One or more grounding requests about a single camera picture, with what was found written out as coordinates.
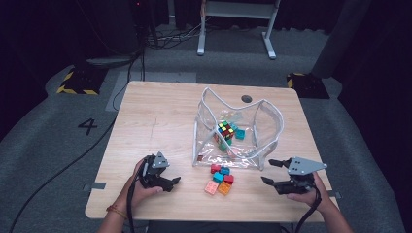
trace hand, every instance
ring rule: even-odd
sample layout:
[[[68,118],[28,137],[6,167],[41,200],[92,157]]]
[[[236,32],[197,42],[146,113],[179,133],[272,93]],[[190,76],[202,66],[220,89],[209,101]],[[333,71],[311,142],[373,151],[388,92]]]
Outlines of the hand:
[[[330,205],[334,205],[334,204],[330,200],[329,194],[327,193],[325,185],[322,182],[322,179],[319,177],[318,173],[314,172],[313,177],[315,179],[316,187],[321,192],[322,201],[319,204],[317,210],[322,213],[323,211],[327,210],[330,207]],[[304,194],[290,193],[287,195],[287,197],[291,200],[294,200],[297,202],[304,202],[308,206],[312,206],[312,204],[315,202],[315,199],[316,199],[316,190],[312,188],[309,192],[304,193]]]
[[[115,201],[115,204],[121,208],[122,210],[126,210],[126,202],[127,202],[127,192],[128,189],[131,186],[131,183],[133,182],[133,179],[137,173],[137,171],[139,170],[140,165],[142,164],[143,159],[140,160],[136,166],[134,167],[134,172],[133,175],[127,180],[126,184],[124,185],[123,189],[121,190],[121,193],[119,194],[118,198]],[[150,196],[153,196],[157,193],[160,193],[163,191],[163,188],[160,186],[155,186],[155,187],[150,187],[150,188],[144,188],[142,186],[142,184],[137,181],[136,185],[134,187],[134,194],[133,194],[133,198],[131,200],[131,206],[133,209],[135,209],[139,203]]]

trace transparent container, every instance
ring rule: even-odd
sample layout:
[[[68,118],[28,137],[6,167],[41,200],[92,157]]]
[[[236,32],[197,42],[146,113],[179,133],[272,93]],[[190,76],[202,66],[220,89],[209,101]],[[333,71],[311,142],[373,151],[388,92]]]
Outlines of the transparent container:
[[[231,143],[225,140],[218,126],[224,121],[234,129],[244,130],[244,138],[233,136]],[[207,87],[194,121],[192,165],[263,170],[265,157],[276,149],[283,128],[281,112],[269,101],[262,99],[233,108]]]

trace wooden table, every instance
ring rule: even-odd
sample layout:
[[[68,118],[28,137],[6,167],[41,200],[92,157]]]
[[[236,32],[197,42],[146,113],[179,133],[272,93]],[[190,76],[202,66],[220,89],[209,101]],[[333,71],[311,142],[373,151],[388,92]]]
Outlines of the wooden table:
[[[233,168],[234,184],[228,195],[210,195],[204,191],[212,179],[210,168],[192,167],[194,119],[202,91],[209,86],[232,107],[242,107],[242,95],[254,101],[266,99],[282,113],[285,128],[278,147],[267,159],[287,160],[300,156],[321,161],[306,117],[294,90],[289,88],[251,87],[194,83],[131,82],[124,94],[118,118],[106,148],[97,183],[86,206],[90,218],[103,218],[137,161],[161,151],[170,167],[162,177],[182,177],[171,192],[144,200],[134,217],[138,219],[275,221],[296,222],[309,210],[278,195],[261,176],[276,182],[288,181],[286,168],[270,166],[263,171]],[[319,172],[326,189],[331,190],[326,171]],[[323,221],[317,212],[307,221]]]

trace gray carpet floor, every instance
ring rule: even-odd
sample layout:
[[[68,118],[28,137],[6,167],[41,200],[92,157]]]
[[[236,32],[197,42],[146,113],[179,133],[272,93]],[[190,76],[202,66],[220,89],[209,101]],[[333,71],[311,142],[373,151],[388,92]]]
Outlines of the gray carpet floor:
[[[309,72],[327,39],[320,31],[274,31],[271,41],[278,57],[270,60],[262,30],[208,33],[204,56],[196,55],[196,37],[173,49],[147,49],[146,72],[195,74],[197,83],[287,87],[286,75]],[[49,97],[0,144],[0,232],[9,231],[28,198],[98,142],[117,115],[107,106],[127,67],[108,72],[100,95],[57,94],[70,68],[50,78],[46,85]],[[131,70],[140,76],[141,63],[135,62]],[[393,191],[337,100],[340,83],[330,78],[324,84],[330,99],[300,101],[321,158],[328,164],[334,191],[342,195],[338,199],[342,213],[356,232],[404,232]],[[90,118],[97,128],[87,135],[78,125]],[[110,131],[38,192],[19,216],[14,232],[95,232],[101,220],[86,217],[88,191],[84,189],[94,182],[109,137]],[[322,223],[306,223],[302,232],[326,229]]]

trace number 4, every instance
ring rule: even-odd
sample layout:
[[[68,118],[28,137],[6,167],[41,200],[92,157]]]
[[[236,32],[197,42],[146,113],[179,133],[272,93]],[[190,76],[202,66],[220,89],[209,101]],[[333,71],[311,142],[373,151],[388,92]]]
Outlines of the number 4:
[[[90,118],[88,120],[86,120],[85,122],[79,124],[79,128],[86,128],[87,132],[86,135],[88,135],[90,133],[91,128],[97,128],[97,125],[93,125],[94,123],[94,119]]]

